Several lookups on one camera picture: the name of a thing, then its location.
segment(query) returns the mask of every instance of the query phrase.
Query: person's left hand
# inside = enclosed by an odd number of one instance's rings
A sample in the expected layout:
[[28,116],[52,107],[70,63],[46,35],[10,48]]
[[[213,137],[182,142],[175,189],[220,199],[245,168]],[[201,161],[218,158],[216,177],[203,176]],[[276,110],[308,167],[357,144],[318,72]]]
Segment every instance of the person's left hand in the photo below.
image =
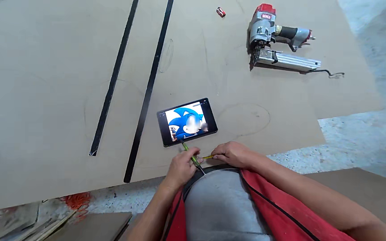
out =
[[166,175],[163,184],[167,185],[169,188],[179,189],[187,183],[196,171],[195,165],[190,160],[192,156],[198,155],[199,153],[200,149],[193,147],[172,158],[168,174]]

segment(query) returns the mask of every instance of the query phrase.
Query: black rubber grip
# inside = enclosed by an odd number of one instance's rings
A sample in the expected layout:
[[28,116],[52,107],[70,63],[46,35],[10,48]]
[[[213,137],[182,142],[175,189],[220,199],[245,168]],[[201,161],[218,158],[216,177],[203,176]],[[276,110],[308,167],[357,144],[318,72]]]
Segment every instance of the black rubber grip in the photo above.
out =
[[296,36],[297,28],[282,26],[279,36],[283,38],[293,39]]

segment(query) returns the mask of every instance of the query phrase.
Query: red vest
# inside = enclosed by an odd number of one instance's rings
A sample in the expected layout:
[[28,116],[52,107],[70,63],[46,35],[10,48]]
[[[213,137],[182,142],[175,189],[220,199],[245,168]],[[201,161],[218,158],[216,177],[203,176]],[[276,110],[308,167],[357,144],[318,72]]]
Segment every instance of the red vest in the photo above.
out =
[[[266,220],[275,240],[282,241],[353,241],[299,200],[276,188],[265,178],[248,170],[241,170],[250,195]],[[164,241],[186,241],[186,214],[182,191],[175,195],[170,209],[171,219]]]

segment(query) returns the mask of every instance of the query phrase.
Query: green pencil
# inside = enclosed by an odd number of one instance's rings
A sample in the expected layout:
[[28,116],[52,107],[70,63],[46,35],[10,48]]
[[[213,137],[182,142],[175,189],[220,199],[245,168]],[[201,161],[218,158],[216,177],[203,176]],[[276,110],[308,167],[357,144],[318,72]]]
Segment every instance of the green pencil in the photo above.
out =
[[[184,147],[184,150],[188,151],[189,150],[189,147],[184,143],[183,139],[180,139],[181,141],[181,144],[183,145]],[[200,170],[204,175],[205,175],[205,172],[203,171],[202,167],[200,166],[199,162],[196,160],[196,157],[192,156],[192,161],[193,161],[193,164],[195,165],[195,167]]]

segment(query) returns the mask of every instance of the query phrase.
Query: gray shirt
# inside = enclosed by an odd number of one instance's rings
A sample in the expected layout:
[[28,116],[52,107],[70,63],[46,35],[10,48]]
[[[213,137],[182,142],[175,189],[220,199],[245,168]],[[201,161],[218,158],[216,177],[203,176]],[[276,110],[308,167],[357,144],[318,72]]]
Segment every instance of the gray shirt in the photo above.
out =
[[239,176],[230,170],[207,173],[185,200],[187,240],[273,240]]

